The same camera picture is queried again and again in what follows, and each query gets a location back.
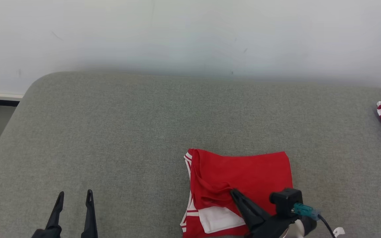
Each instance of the white wall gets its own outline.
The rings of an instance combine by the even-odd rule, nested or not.
[[[0,93],[89,68],[381,86],[381,0],[0,0]]]

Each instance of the black cable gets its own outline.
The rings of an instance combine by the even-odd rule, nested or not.
[[[318,215],[318,218],[320,218],[320,219],[323,221],[323,223],[324,223],[325,226],[327,227],[328,231],[330,232],[331,236],[332,236],[333,238],[336,238],[336,236],[334,236],[333,231],[331,230],[330,226],[329,226],[328,223],[325,221],[325,219],[324,219],[320,214]]]

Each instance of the gray sofa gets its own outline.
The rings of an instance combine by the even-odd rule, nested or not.
[[[100,238],[181,237],[188,148],[285,151],[294,187],[344,237],[381,237],[381,89],[61,72],[29,88],[0,138],[0,238],[80,237],[86,191]],[[327,238],[319,223],[309,237]]]

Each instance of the teal connector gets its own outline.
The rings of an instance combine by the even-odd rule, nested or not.
[[[321,214],[319,210],[314,209],[310,206],[301,204],[301,203],[295,203],[293,205],[293,210],[295,214],[298,214],[300,216],[310,217],[313,220],[319,220],[318,215]]]

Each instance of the white label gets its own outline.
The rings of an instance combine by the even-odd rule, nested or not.
[[[377,114],[381,116],[381,109],[377,109]]]
[[[338,227],[338,228],[334,229],[333,234],[334,234],[334,237],[337,237],[338,235],[345,234],[345,231],[343,230],[342,227]]]

